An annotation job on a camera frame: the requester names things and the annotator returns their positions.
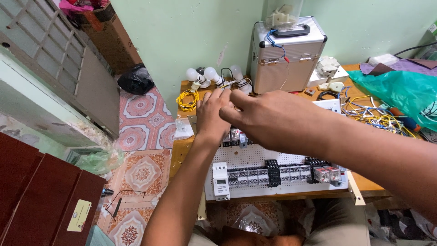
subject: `pegboard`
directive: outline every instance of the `pegboard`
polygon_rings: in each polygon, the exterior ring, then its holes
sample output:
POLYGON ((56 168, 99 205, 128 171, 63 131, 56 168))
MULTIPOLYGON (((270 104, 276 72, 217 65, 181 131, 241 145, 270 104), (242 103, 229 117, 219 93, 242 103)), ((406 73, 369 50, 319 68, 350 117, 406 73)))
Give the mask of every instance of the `pegboard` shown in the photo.
MULTIPOLYGON (((248 145, 247 148, 244 149, 240 148, 239 146, 218 148, 212 162, 226 162, 227 169, 234 169, 264 166, 264 160, 268 159, 276 159, 279 165, 305 162, 305 156, 303 155, 290 155, 276 151, 270 151, 258 144, 248 145)), ((337 187, 329 183, 309 184, 306 181, 297 181, 271 188, 267 187, 266 185, 232 187, 230 188, 230 196, 232 199, 239 197, 254 197, 338 189, 347 189, 347 177, 346 182, 337 187)), ((212 184, 212 165, 209 168, 205 181, 205 195, 206 200, 215 200, 214 186, 212 184)))

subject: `hand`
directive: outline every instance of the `hand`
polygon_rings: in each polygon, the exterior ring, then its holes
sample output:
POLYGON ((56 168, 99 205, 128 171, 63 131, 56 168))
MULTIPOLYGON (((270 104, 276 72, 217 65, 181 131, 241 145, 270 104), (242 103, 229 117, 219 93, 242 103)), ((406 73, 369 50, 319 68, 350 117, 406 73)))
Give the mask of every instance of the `hand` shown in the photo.
POLYGON ((213 93, 206 92, 203 101, 197 101, 197 136, 206 136, 212 141, 217 141, 217 146, 223 140, 225 134, 229 134, 231 124, 222 120, 219 116, 219 110, 222 107, 229 106, 229 95, 231 90, 215 89, 213 93))
POLYGON ((234 90, 230 101, 242 112, 222 107, 222 119, 264 148, 289 154, 320 157, 321 151, 329 151, 333 132, 345 118, 284 91, 249 97, 234 90))

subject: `white light bulb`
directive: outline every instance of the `white light bulb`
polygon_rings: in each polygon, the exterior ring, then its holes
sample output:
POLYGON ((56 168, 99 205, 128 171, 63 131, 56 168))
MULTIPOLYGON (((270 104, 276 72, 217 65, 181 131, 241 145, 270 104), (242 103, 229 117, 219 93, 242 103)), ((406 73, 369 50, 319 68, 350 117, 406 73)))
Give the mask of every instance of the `white light bulb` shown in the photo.
POLYGON ((185 75, 187 76, 188 81, 197 81, 199 79, 199 74, 194 68, 188 68, 185 75))
POLYGON ((213 67, 207 67, 203 74, 207 80, 214 80, 218 76, 217 72, 213 67))
POLYGON ((232 76, 235 80, 242 80, 244 79, 243 74, 241 73, 241 68, 238 65, 232 65, 231 66, 232 76))

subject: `leg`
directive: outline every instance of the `leg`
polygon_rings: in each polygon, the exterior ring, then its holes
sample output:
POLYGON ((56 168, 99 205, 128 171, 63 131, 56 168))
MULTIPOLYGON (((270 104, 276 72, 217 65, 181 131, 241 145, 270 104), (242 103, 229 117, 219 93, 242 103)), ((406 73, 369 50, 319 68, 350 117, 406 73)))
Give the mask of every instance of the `leg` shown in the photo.
POLYGON ((366 214, 350 198, 315 199, 316 214, 304 246, 370 246, 366 214))

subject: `green wall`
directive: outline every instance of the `green wall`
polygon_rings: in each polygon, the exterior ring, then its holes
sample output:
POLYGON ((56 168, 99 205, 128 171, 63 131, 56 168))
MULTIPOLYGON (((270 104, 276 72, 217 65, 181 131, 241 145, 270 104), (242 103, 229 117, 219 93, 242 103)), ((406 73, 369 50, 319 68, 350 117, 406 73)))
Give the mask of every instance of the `green wall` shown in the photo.
MULTIPOLYGON (((176 116, 180 81, 198 66, 247 68, 253 24, 267 0, 112 0, 141 59, 176 116)), ((301 16, 315 16, 328 36, 324 55, 340 64, 415 46, 437 19, 434 0, 304 0, 301 16)))

